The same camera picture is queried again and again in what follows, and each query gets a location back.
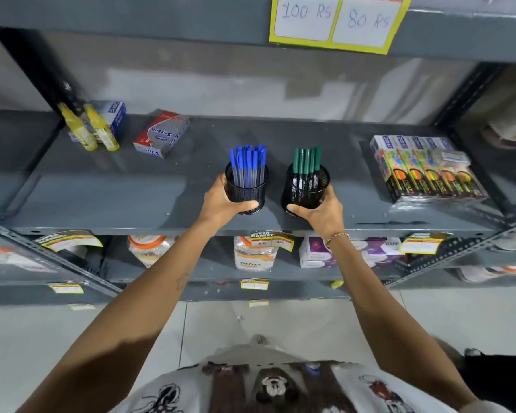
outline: pen holder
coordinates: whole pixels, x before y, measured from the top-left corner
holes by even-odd
[[[285,181],[285,188],[283,195],[281,195],[281,207],[291,216],[298,217],[293,212],[287,210],[288,204],[296,204],[307,209],[316,209],[321,204],[321,199],[325,192],[325,188],[331,182],[329,173],[323,165],[319,169],[319,184],[317,191],[308,191],[306,189],[298,188],[293,184],[292,165],[287,170],[287,180]]]
[[[267,169],[267,165],[264,166],[265,173],[263,177],[263,183],[258,187],[254,188],[243,188],[237,187],[233,181],[233,168],[231,167],[231,163],[226,166],[226,194],[227,198],[233,202],[242,202],[242,201],[258,201],[258,207],[249,211],[242,211],[239,214],[242,215],[250,215],[255,214],[257,211],[263,207],[266,201],[266,186],[269,179],[269,171]]]

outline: hand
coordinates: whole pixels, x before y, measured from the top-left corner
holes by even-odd
[[[327,241],[332,235],[344,233],[342,203],[338,201],[335,191],[329,185],[325,189],[323,202],[316,209],[306,209],[296,204],[287,205],[287,210],[310,222],[315,232]]]
[[[202,204],[201,214],[197,222],[211,225],[214,233],[241,211],[249,211],[258,207],[258,201],[231,202],[226,194],[226,175],[221,173],[216,181],[205,193],[205,202]]]

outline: yellow glue bottle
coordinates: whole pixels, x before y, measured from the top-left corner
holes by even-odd
[[[83,121],[79,117],[76,117],[75,113],[69,110],[69,107],[67,107],[65,103],[59,103],[58,107],[65,119],[65,123],[75,136],[80,139],[84,149],[87,151],[95,151],[97,149],[96,138],[88,131]]]
[[[103,142],[103,145],[105,145],[110,152],[116,151],[119,148],[119,144],[115,136],[111,133],[111,129],[105,119],[101,117],[91,104],[84,104],[84,110],[86,110],[89,122],[92,124],[93,130],[96,131],[96,135]]]

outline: forearm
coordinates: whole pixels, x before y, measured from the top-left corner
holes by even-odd
[[[450,406],[476,400],[437,342],[393,298],[346,236],[330,243],[378,366]]]
[[[103,309],[19,413],[82,411],[76,410],[76,402],[67,401],[68,388],[76,389],[75,399],[85,401],[86,412],[109,411],[127,396],[214,234],[209,224],[197,222],[180,236]],[[90,406],[92,394],[99,398]]]

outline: tiled floor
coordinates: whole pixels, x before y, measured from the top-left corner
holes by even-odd
[[[428,332],[458,350],[516,354],[516,287],[393,296]],[[28,397],[100,309],[0,308],[0,413],[11,413]],[[375,363],[350,301],[272,301],[254,308],[246,302],[180,302],[134,387],[256,333],[306,359]]]

